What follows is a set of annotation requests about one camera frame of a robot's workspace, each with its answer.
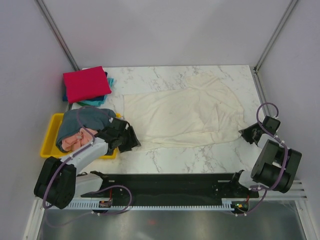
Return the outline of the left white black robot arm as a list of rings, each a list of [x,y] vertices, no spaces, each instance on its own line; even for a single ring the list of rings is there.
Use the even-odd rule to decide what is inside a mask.
[[[50,156],[44,161],[34,187],[34,195],[42,199],[45,209],[64,209],[75,197],[95,193],[106,196],[110,185],[95,173],[81,171],[99,157],[118,149],[128,152],[141,146],[134,128],[125,120],[113,118],[84,146],[61,158]]]

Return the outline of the cream white t shirt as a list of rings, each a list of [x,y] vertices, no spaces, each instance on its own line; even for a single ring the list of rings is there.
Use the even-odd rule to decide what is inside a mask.
[[[218,77],[198,74],[186,82],[184,89],[124,96],[138,151],[229,143],[247,127],[242,104]]]

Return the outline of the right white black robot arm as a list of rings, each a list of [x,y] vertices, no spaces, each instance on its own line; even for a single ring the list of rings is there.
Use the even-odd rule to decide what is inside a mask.
[[[249,144],[261,148],[252,170],[236,172],[229,184],[235,197],[242,196],[247,189],[254,192],[268,190],[287,193],[292,187],[302,158],[302,153],[284,146],[276,137],[281,122],[266,116],[262,122],[241,129],[240,136]]]

